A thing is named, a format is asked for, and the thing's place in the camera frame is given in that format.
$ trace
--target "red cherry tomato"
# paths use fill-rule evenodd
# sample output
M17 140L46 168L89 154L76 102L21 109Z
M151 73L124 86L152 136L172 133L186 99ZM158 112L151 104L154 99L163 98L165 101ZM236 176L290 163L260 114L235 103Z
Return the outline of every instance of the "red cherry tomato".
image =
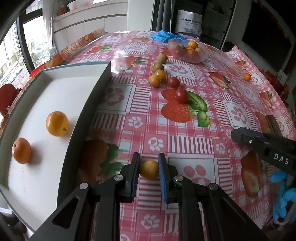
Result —
M175 92L175 100L180 104L188 101L188 94L185 89L178 89Z
M180 86L180 81L177 77L169 77L168 79L168 86L171 88L178 88Z

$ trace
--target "blue glove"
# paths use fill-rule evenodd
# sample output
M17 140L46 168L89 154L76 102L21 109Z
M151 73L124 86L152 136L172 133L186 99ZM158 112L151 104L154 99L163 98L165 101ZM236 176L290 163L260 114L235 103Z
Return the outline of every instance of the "blue glove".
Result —
M269 178L271 183L280 182L286 179L286 173L279 170L275 171ZM284 218L287 215L286 206L288 201L296 202L296 188L286 190L286 183L283 181L279 188L279 195L276 199L274 207L272 209L272 215L274 220L278 220L279 217ZM296 219L296 212L293 214L290 223L293 223Z
M153 38L157 42L163 42L163 43L167 43L169 39L173 39L173 38L179 38L179 39L185 40L185 38L183 36L175 35L175 34L163 31L163 30L161 30L157 33L152 33L150 35L150 37Z

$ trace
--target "table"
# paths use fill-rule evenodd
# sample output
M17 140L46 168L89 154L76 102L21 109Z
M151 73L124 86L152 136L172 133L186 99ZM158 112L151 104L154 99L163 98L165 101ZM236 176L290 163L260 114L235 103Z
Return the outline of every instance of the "table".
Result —
M268 181L274 167L263 162L259 176L247 179L250 175L244 172L242 177L242 158L256 157L234 143L230 133L238 127L266 131L262 116L271 114L282 135L295 139L285 105L236 46L225 53L207 45L209 56L200 64L189 64L175 59L168 44L155 42L150 33L105 34L68 59L70 63L112 61L113 72L85 141L77 183L105 181L134 152L143 161L156 160L164 152L179 174L194 183L217 183L262 228L272 217L277 192ZM150 65L159 53L168 55L168 76L176 76L201 99L208 119L197 113L190 116L188 107L170 103L172 92L164 91L166 85L150 87ZM245 72L251 74L250 82L243 80ZM178 219L178 205L162 203L159 179L140 177L135 201L120 205L120 240L178 240Z

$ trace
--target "red chair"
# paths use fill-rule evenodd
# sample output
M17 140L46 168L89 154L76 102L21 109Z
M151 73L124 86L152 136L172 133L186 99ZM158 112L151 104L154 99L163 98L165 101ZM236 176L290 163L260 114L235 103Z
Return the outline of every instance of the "red chair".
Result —
M0 88L0 113L4 117L6 109L15 100L18 90L12 84L5 84Z

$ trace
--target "blue gripper pad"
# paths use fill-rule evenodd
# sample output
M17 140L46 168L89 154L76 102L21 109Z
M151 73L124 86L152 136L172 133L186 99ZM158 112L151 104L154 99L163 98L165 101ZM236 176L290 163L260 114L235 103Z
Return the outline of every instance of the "blue gripper pad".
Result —
M165 176L164 176L164 172L163 172L163 164L162 161L166 162L166 159L162 160L163 158L161 158L161 155L158 155L158 167L159 167L159 179L160 179L160 188L161 188L161 196L163 199L163 202L166 202L166 194L167 194L167 190L166 190L166 183L165 183Z

